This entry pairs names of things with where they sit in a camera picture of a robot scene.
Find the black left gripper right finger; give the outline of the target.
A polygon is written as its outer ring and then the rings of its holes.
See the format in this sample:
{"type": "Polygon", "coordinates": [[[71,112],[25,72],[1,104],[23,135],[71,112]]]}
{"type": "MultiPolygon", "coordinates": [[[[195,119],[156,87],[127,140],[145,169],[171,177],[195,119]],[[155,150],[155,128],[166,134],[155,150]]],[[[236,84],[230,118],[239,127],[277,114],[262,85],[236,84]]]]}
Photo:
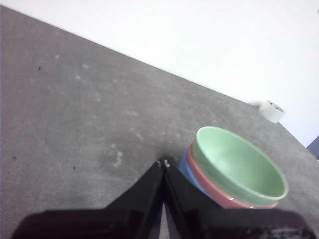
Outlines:
{"type": "Polygon", "coordinates": [[[182,239],[313,239],[304,218],[280,209],[225,209],[163,160],[165,205],[182,239]]]}

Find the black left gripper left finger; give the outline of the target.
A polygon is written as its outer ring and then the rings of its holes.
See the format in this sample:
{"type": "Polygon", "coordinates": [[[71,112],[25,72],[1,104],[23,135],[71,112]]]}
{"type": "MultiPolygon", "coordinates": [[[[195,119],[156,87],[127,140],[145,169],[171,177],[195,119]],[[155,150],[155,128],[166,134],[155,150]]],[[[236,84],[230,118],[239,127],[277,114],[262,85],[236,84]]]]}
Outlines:
{"type": "Polygon", "coordinates": [[[155,162],[102,209],[49,210],[25,217],[13,239],[146,239],[158,219],[164,170],[155,162]]]}

